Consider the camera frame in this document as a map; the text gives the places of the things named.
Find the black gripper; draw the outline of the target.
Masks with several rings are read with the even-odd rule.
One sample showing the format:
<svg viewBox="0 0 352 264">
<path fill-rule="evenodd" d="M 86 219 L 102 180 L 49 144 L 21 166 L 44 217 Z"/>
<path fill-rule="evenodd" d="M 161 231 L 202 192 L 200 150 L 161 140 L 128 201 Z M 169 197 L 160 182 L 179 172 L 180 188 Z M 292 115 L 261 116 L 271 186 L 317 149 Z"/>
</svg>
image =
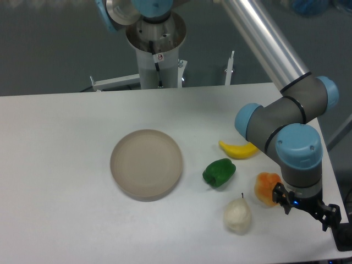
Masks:
<svg viewBox="0 0 352 264">
<path fill-rule="evenodd" d="M 324 204 L 322 201 L 322 184 L 308 188 L 299 188 L 289 184 L 277 183 L 272 191 L 272 200 L 284 208 L 286 215 L 292 208 L 310 212 L 313 218 L 322 224 L 322 230 L 338 229 L 342 217 L 340 207 L 336 204 Z"/>
</svg>

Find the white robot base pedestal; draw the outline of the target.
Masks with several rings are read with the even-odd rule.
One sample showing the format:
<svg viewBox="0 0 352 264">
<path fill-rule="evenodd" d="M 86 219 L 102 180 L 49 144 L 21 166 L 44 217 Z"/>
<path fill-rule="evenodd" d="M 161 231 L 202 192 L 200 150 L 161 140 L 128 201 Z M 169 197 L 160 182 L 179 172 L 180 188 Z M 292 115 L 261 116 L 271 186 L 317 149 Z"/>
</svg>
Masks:
<svg viewBox="0 0 352 264">
<path fill-rule="evenodd" d="M 177 13 L 159 20 L 143 17 L 127 27 L 126 37 L 136 53 L 142 89 L 178 87 L 179 49 L 186 39 L 186 25 Z"/>
</svg>

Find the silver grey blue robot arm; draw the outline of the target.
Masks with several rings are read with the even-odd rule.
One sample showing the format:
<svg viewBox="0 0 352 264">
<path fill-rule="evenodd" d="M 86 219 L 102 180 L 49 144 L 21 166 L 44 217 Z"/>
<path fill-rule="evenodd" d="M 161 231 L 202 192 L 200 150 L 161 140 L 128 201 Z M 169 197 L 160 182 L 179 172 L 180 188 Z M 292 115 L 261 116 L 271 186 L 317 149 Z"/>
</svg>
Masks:
<svg viewBox="0 0 352 264">
<path fill-rule="evenodd" d="M 126 29 L 137 51 L 143 89 L 173 88 L 180 82 L 174 51 L 183 43 L 186 28 L 173 12 L 176 5 L 177 1 L 96 1 L 108 29 Z M 335 83 L 311 74 L 260 1 L 222 5 L 281 94 L 267 107 L 245 105 L 236 115 L 236 130 L 280 166 L 284 182 L 273 188 L 275 203 L 286 213 L 292 208 L 308 212 L 323 230 L 338 229 L 339 206 L 322 200 L 321 139 L 309 126 L 337 103 Z"/>
</svg>

